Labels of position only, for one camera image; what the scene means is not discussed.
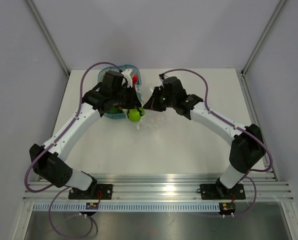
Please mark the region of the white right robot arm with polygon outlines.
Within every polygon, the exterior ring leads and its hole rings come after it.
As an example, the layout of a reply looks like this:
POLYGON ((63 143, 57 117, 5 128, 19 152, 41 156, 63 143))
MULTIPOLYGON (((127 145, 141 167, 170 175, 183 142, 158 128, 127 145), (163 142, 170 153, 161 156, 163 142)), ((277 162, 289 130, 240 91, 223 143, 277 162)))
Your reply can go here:
POLYGON ((207 127, 230 146, 229 166, 215 183, 216 194, 228 198, 238 182, 266 154, 260 128, 255 124, 235 125, 228 118, 212 113, 201 97, 187 94, 177 77, 164 74, 159 77, 162 84, 154 88, 143 108, 156 112, 172 108, 178 115, 207 127))

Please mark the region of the clear zip top bag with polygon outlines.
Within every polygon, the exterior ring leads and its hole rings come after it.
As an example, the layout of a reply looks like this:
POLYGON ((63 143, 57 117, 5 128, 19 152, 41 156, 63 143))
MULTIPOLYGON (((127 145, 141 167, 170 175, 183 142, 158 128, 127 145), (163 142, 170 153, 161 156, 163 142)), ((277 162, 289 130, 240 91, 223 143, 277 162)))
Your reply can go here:
MULTIPOLYGON (((142 106, 149 100, 149 98, 153 93, 153 89, 147 85, 141 85, 138 88, 138 90, 136 90, 136 87, 135 87, 135 91, 142 106)), ((141 118, 139 122, 132 122, 138 130, 157 130, 166 126, 167 122, 170 121, 171 119, 171 117, 168 115, 166 111, 158 112, 158 111, 146 110, 146 109, 144 111, 145 111, 145 115, 141 118)))

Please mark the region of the green toy watermelon ball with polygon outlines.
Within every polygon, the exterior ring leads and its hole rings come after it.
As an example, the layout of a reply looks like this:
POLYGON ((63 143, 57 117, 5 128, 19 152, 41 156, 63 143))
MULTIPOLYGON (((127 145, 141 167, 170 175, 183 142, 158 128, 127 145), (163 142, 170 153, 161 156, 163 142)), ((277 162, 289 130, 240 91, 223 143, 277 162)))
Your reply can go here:
POLYGON ((142 107, 128 109, 126 111, 127 118, 133 123, 139 122, 144 115, 145 115, 145 110, 142 107))

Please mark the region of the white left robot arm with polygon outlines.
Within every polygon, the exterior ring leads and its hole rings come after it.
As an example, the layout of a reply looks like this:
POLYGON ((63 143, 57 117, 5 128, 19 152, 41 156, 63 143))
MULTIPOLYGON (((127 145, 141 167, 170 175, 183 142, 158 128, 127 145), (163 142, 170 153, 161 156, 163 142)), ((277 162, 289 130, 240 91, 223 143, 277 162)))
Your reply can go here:
POLYGON ((65 161, 84 133, 110 109, 142 106, 135 90, 136 82, 137 74, 132 68, 107 71, 102 81, 80 98, 77 111, 66 124, 43 145, 34 144, 30 148, 33 172, 57 188, 71 187, 84 198, 92 199, 97 194, 97 180, 71 168, 65 161))

